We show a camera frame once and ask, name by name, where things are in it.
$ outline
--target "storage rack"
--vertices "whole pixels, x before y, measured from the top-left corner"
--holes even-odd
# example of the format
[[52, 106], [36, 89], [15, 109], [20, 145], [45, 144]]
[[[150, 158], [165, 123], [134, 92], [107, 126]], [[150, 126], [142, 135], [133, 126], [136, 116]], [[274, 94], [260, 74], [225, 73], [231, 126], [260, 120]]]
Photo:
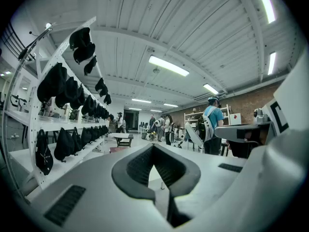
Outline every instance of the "storage rack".
[[[228, 104], [227, 104], [225, 107], [220, 108], [220, 110], [222, 112], [227, 111], [227, 115], [224, 116], [223, 123], [224, 123], [224, 125], [229, 125], [230, 124], [231, 107], [228, 106]], [[186, 113], [184, 113], [184, 125], [186, 124], [186, 122], [191, 123], [191, 122], [197, 122], [198, 121], [198, 119], [186, 119], [186, 116], [196, 116], [196, 115], [201, 115], [202, 116], [203, 113], [204, 113], [204, 111], [203, 112], [198, 112], [198, 113], [193, 113], [193, 114], [186, 114]]]
[[[96, 21], [96, 17], [91, 18], [87, 22], [80, 25], [75, 31], [78, 31], [81, 28], [90, 27], [92, 23]], [[58, 49], [53, 53], [53, 55], [46, 59], [40, 59], [39, 54], [39, 47], [40, 47], [40, 40], [47, 35], [51, 30], [53, 29], [53, 26], [46, 29], [28, 48], [27, 53], [25, 56], [20, 60], [20, 63], [18, 67], [16, 68], [15, 74], [11, 80], [10, 87], [8, 90], [8, 95], [6, 97], [5, 103], [4, 103], [4, 113], [2, 118], [2, 135], [3, 135], [3, 147], [4, 147], [4, 155], [7, 162], [8, 171], [11, 174], [13, 178], [13, 182], [15, 185], [16, 190], [18, 190], [18, 183], [16, 181], [16, 178], [14, 176], [14, 171], [11, 166], [10, 159], [15, 160], [19, 165], [21, 165], [26, 172], [29, 173], [29, 176], [34, 176], [41, 187], [41, 189], [47, 188], [51, 183], [59, 179], [62, 175], [64, 175], [66, 172], [68, 172], [70, 169], [72, 169], [74, 166], [78, 165], [80, 162], [83, 161], [83, 159], [88, 155], [88, 158], [92, 158], [91, 155], [92, 150], [95, 148], [98, 148], [99, 150], [103, 150], [104, 147], [104, 136], [103, 138], [98, 138], [96, 141], [92, 142], [91, 144], [87, 144], [84, 148], [84, 150], [77, 153], [77, 156], [69, 156], [66, 157], [66, 162], [60, 162], [57, 159], [54, 158], [54, 150], [56, 147], [56, 144], [49, 144], [49, 149], [51, 151], [51, 154], [54, 158], [54, 165], [48, 175], [44, 175], [40, 169], [36, 166], [36, 160], [35, 160], [35, 150], [36, 150], [36, 141], [37, 141], [37, 132], [41, 129], [46, 131], [59, 131], [61, 128], [64, 128], [65, 130], [72, 130], [75, 127], [77, 129], [82, 129], [83, 127], [89, 128], [91, 126], [103, 126], [106, 124], [104, 120], [101, 120], [99, 123], [94, 122], [83, 122], [82, 116], [79, 116], [78, 120], [72, 121], [72, 120], [62, 120], [52, 117], [46, 117], [46, 116], [39, 116], [39, 111], [41, 108], [41, 102], [38, 100], [38, 97], [36, 95], [37, 93], [37, 87], [38, 84], [41, 83], [41, 81], [46, 77], [48, 72], [51, 70], [51, 68], [58, 62], [62, 63], [62, 66], [67, 69], [67, 75], [70, 77], [74, 77], [74, 80], [78, 82], [78, 85], [81, 84], [81, 81], [75, 76], [74, 72], [69, 68], [67, 63], [65, 62], [62, 54], [67, 49], [69, 44], [70, 35], [63, 41], [63, 43], [58, 47]], [[19, 88], [19, 85], [21, 83], [21, 79], [24, 75], [26, 75], [28, 72], [24, 69], [27, 56], [30, 54], [30, 52], [34, 49], [34, 47], [37, 47], [35, 50], [37, 52], [36, 56], [37, 59], [35, 62], [32, 62], [30, 64], [35, 65], [37, 69], [38, 78], [34, 78], [33, 82], [31, 82], [31, 88], [29, 88], [28, 93], [31, 92], [34, 95], [31, 96], [31, 101], [28, 105], [28, 113], [26, 112], [20, 112], [20, 111], [14, 111], [10, 108], [10, 96], [11, 94], [14, 94], [15, 90]], [[41, 63], [45, 64], [46, 66], [41, 71]], [[98, 63], [96, 63], [96, 69], [99, 73], [99, 76], [102, 77], [101, 71], [99, 69]], [[99, 102], [99, 100], [82, 84], [84, 88], [85, 96], [91, 95], [91, 97], [97, 102], [97, 104], [100, 104], [101, 106], [105, 107], [102, 103]], [[7, 125], [7, 118], [8, 116], [12, 117], [13, 119], [17, 120], [24, 126], [28, 127], [28, 149], [19, 150], [19, 151], [13, 151], [9, 152], [7, 147], [7, 132], [6, 132], [6, 125]]]

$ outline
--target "white shelving unit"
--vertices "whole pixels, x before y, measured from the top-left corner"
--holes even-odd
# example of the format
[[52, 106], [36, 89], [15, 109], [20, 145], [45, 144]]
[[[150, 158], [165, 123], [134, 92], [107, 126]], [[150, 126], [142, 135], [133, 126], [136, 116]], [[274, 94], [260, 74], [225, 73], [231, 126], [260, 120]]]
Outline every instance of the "white shelving unit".
[[[224, 116], [224, 125], [230, 125], [231, 107], [228, 106], [228, 105], [226, 105], [225, 107], [220, 108], [220, 110], [221, 110], [223, 113], [224, 113], [225, 111], [227, 112], [227, 115]], [[191, 123], [191, 122], [197, 122], [197, 121], [198, 121], [198, 119], [188, 119], [188, 116], [197, 116], [197, 115], [202, 116], [203, 113], [204, 113], [204, 111], [203, 111], [203, 112], [198, 112], [198, 113], [193, 113], [193, 114], [186, 114], [186, 113], [184, 113], [184, 124], [186, 124], [186, 122]]]
[[[83, 23], [80, 27], [78, 27], [75, 31], [85, 28], [85, 27], [90, 27], [92, 23], [96, 21], [96, 17], [91, 18], [87, 22]], [[48, 32], [52, 30], [46, 29], [44, 31], [44, 35], [48, 34]], [[48, 175], [44, 175], [40, 169], [36, 166], [36, 160], [35, 160], [35, 150], [36, 150], [36, 141], [37, 141], [37, 133], [39, 130], [43, 129], [44, 132], [46, 131], [60, 131], [61, 128], [65, 130], [72, 130], [75, 127], [77, 129], [82, 129], [83, 127], [85, 128], [90, 128], [90, 127], [95, 127], [95, 126], [104, 126], [106, 122], [104, 120], [100, 120], [99, 123], [94, 123], [94, 122], [86, 122], [83, 121], [81, 116], [79, 116], [78, 121], [77, 120], [68, 120], [67, 118], [53, 118], [53, 117], [47, 117], [47, 116], [39, 116], [39, 111], [41, 108], [41, 102], [38, 100], [37, 97], [37, 86], [41, 81], [46, 77], [50, 69], [55, 66], [58, 62], [62, 63], [62, 66], [67, 69], [67, 75], [69, 77], [74, 77], [74, 80], [78, 82], [78, 84], [82, 84], [81, 81], [76, 77], [74, 72], [69, 68], [67, 63], [65, 62], [62, 54], [64, 51], [69, 47], [69, 39], [70, 35], [67, 36], [67, 38], [63, 41], [63, 43], [58, 47], [58, 49], [54, 52], [54, 54], [50, 58], [41, 58], [39, 57], [39, 51], [37, 50], [37, 59], [25, 63], [25, 59], [28, 56], [28, 54], [35, 48], [39, 48], [39, 40], [41, 38], [38, 38], [37, 41], [34, 41], [34, 43], [29, 47], [29, 50], [27, 51], [25, 57], [20, 61], [19, 66], [16, 69], [16, 73], [14, 74], [14, 77], [12, 79], [12, 83], [15, 83], [15, 88], [19, 88], [19, 84], [21, 81], [20, 76], [26, 75], [28, 72], [23, 68], [25, 64], [30, 65], [32, 68], [37, 69], [38, 73], [38, 79], [35, 78], [35, 81], [33, 82], [33, 85], [31, 86], [31, 90], [29, 90], [29, 94], [32, 92], [33, 95], [31, 96], [31, 102], [29, 102], [29, 106], [27, 109], [24, 109], [26, 112], [19, 112], [15, 111], [13, 109], [10, 109], [9, 107], [9, 98], [6, 99], [6, 103], [4, 105], [4, 114], [5, 116], [10, 116], [13, 119], [17, 120], [18, 122], [22, 123], [25, 126], [28, 126], [28, 144], [29, 148], [24, 149], [24, 150], [18, 150], [18, 151], [13, 151], [9, 152], [7, 149], [6, 145], [7, 143], [5, 142], [4, 145], [6, 147], [6, 158], [9, 158], [11, 160], [16, 161], [19, 165], [21, 165], [25, 171], [29, 174], [32, 174], [38, 184], [41, 190], [44, 190], [47, 188], [51, 183], [59, 179], [62, 175], [67, 173], [70, 169], [81, 163], [83, 160], [87, 160], [93, 157], [97, 157], [103, 155], [104, 151], [104, 139], [105, 136], [102, 136], [98, 138], [96, 141], [92, 142], [91, 144], [87, 144], [85, 148], [79, 152], [77, 152], [76, 156], [69, 156], [65, 157], [66, 162], [60, 162], [54, 157], [54, 150], [56, 147], [56, 143], [54, 144], [49, 144], [48, 147], [51, 151], [51, 154], [54, 159], [54, 164], [53, 167]], [[98, 75], [102, 77], [101, 71], [99, 69], [98, 63], [96, 64], [96, 69], [98, 71]], [[84, 88], [84, 93], [85, 96], [91, 95], [91, 97], [97, 102], [97, 104], [100, 104], [101, 106], [105, 107], [104, 104], [99, 102], [99, 100], [83, 85]], [[13, 94], [13, 86], [10, 87], [8, 96]], [[6, 125], [6, 118], [3, 116], [3, 121], [2, 127], [5, 128]]]

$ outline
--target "brick wall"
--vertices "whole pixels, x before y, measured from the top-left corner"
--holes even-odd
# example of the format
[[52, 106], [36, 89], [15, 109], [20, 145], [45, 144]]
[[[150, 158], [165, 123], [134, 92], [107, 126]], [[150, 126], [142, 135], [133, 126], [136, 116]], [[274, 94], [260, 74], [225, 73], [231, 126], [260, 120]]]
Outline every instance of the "brick wall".
[[[250, 124], [253, 122], [253, 111], [256, 108], [262, 108], [266, 103], [271, 101], [274, 96], [274, 92], [280, 86], [281, 82], [271, 84], [254, 91], [234, 96], [231, 98], [226, 98], [220, 100], [222, 107], [225, 107], [227, 104], [231, 107], [232, 113], [240, 113], [241, 115], [241, 123], [242, 124]], [[207, 107], [207, 104], [203, 104], [200, 106], [196, 106], [197, 112], [203, 112]], [[182, 127], [184, 126], [184, 113], [190, 114], [193, 112], [193, 107], [188, 109], [183, 109], [177, 112], [170, 113], [173, 118], [174, 123], [180, 124]]]

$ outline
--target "shelf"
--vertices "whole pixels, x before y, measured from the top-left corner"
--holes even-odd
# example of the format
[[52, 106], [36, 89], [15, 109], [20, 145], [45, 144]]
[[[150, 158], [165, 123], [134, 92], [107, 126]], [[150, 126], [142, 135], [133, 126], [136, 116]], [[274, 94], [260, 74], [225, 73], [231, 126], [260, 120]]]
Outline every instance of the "shelf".
[[78, 123], [77, 120], [69, 120], [66, 122], [65, 120], [59, 120], [57, 118], [52, 117], [46, 117], [46, 119], [39, 119], [39, 122], [37, 123], [37, 130], [43, 129], [44, 131], [59, 131], [61, 128], [65, 130], [72, 130], [74, 127], [77, 129], [82, 129], [83, 127], [89, 128], [89, 127], [99, 127], [105, 125], [105, 121], [102, 119], [102, 122], [95, 123], [95, 122], [81, 122]]
[[33, 171], [29, 149], [12, 151], [9, 152], [9, 154], [10, 157], [14, 159], [19, 165], [21, 165], [28, 174]]
[[92, 142], [91, 144], [87, 144], [85, 146], [85, 149], [77, 152], [77, 156], [71, 155], [69, 157], [65, 157], [64, 160], [66, 162], [61, 162], [61, 161], [59, 161], [55, 158], [54, 151], [55, 151], [56, 143], [48, 145], [48, 147], [49, 147], [49, 149], [52, 153], [52, 156], [54, 158], [54, 165], [53, 165], [50, 173], [45, 176], [45, 182], [46, 183], [44, 183], [44, 185], [50, 185], [51, 183], [58, 180], [61, 176], [63, 176], [65, 173], [67, 173], [73, 167], [78, 165], [79, 162], [83, 161], [83, 158], [85, 156], [87, 156], [89, 153], [91, 153], [92, 150], [95, 149], [99, 144], [103, 143], [103, 141], [104, 141], [104, 137], [97, 139], [95, 142]]
[[14, 110], [5, 111], [5, 113], [13, 119], [17, 120], [18, 122], [22, 123], [23, 125], [29, 126], [30, 114]]
[[202, 114], [204, 112], [199, 112], [199, 113], [195, 113], [195, 114], [184, 114], [185, 116], [189, 116], [189, 115], [198, 115], [198, 114]]

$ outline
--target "ceiling light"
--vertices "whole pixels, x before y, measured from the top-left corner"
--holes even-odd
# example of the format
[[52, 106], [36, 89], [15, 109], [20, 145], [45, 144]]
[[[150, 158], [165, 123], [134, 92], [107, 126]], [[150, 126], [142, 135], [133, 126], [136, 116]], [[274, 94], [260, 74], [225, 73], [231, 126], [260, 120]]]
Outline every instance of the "ceiling light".
[[173, 107], [178, 107], [178, 106], [176, 106], [176, 105], [171, 105], [171, 104], [164, 104], [165, 106], [173, 106]]
[[183, 76], [187, 76], [189, 74], [188, 71], [185, 71], [184, 69], [179, 68], [178, 66], [176, 66], [174, 64], [171, 64], [169, 62], [166, 62], [166, 61], [159, 59], [159, 58], [156, 58], [154, 56], [150, 56], [149, 63], [155, 64], [157, 66], [161, 66], [163, 68], [166, 68], [170, 71], [176, 72], [176, 73], [183, 75]]
[[268, 23], [271, 23], [273, 21], [275, 21], [275, 14], [274, 14], [274, 10], [272, 9], [272, 5], [270, 0], [262, 0], [265, 10], [266, 10], [266, 14], [267, 14], [267, 18], [268, 18]]
[[273, 52], [272, 54], [270, 54], [268, 75], [272, 74], [272, 71], [273, 71], [274, 65], [275, 65], [275, 59], [276, 59], [276, 53]]
[[143, 100], [137, 100], [137, 99], [132, 99], [135, 102], [145, 102], [145, 103], [151, 103], [151, 101], [143, 101]]
[[209, 84], [205, 84], [204, 87], [205, 87], [206, 89], [208, 89], [211, 93], [215, 94], [215, 95], [219, 93], [217, 90], [215, 90], [215, 89], [214, 89], [212, 86], [210, 86]]

